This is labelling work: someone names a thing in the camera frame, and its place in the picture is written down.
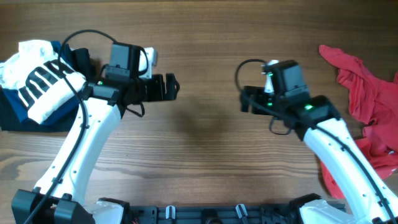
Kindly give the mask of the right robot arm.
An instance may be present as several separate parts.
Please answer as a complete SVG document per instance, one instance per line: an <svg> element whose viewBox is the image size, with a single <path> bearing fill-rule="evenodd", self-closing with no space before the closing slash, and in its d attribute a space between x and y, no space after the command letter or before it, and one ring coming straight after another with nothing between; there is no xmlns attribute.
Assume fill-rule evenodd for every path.
<svg viewBox="0 0 398 224"><path fill-rule="evenodd" d="M317 194L289 203L290 223L397 223L397 195L379 177L351 137L331 101L310 96L300 65L294 60L254 59L266 78L263 87L241 86L241 110L281 120L288 132L311 149L326 166L348 202L351 213L330 205Z"/></svg>

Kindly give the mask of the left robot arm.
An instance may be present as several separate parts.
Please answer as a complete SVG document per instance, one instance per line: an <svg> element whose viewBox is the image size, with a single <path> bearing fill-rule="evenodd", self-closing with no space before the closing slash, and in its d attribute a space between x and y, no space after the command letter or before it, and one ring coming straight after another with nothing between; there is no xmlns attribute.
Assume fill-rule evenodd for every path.
<svg viewBox="0 0 398 224"><path fill-rule="evenodd" d="M130 204L101 198L85 205L90 175L109 135L129 105L175 100L174 74L154 75L157 51L117 43L105 66L105 80L82 89L76 119L56 158L33 190L12 199L16 223L132 223Z"/></svg>

